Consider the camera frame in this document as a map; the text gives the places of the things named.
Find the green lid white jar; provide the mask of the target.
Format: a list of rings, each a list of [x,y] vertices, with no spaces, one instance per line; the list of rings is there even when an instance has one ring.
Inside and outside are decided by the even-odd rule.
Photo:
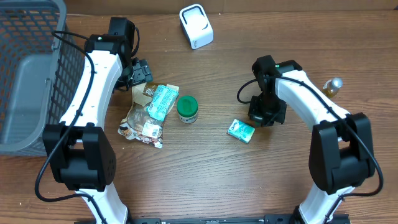
[[[198,102],[189,95],[182,96],[177,102],[177,113],[180,121],[186,124],[193,123],[198,118]]]

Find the yellow dish soap bottle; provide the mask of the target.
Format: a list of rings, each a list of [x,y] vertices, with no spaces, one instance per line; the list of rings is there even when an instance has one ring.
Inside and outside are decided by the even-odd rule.
[[[337,95],[342,86],[343,80],[341,78],[332,78],[324,84],[322,92],[326,97],[333,98]]]

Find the small teal tissue pack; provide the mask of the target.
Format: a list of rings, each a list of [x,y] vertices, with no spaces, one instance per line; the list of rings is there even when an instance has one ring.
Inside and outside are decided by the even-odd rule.
[[[251,140],[254,132],[255,129],[252,126],[238,119],[234,119],[234,121],[231,123],[230,127],[227,130],[227,133],[229,135],[246,144]]]

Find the brown nut snack bag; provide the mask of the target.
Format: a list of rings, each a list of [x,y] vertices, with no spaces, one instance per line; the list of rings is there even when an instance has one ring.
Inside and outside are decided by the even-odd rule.
[[[163,126],[165,119],[164,121],[153,119],[146,110],[159,85],[170,84],[143,83],[132,88],[132,106],[126,117],[122,119],[118,133],[128,140],[138,140],[160,149],[163,146]]]

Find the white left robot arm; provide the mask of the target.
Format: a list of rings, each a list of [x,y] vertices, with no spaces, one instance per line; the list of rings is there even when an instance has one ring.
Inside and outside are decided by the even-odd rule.
[[[116,155],[104,133],[104,121],[114,90],[153,80],[146,60],[136,58],[139,29],[125,17],[112,17],[103,35],[86,38],[85,65],[76,93],[58,124],[44,127],[43,142],[56,182],[73,193],[52,198],[59,202],[81,197],[94,223],[132,223],[113,183]]]

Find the teal wet wipes pack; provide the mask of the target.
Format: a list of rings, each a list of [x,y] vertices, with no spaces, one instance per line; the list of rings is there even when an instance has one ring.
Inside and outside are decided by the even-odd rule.
[[[159,85],[147,107],[149,116],[158,121],[164,121],[179,95],[179,87],[174,85]]]

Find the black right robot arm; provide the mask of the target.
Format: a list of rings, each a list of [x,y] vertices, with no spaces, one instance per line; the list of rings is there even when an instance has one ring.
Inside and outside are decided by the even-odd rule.
[[[312,132],[308,167],[313,186],[291,214],[266,215],[265,223],[349,223],[335,211],[346,197],[380,170],[371,124],[325,96],[294,60],[275,63],[270,55],[252,65],[261,94],[251,98],[249,118],[259,126],[284,123],[291,107]]]

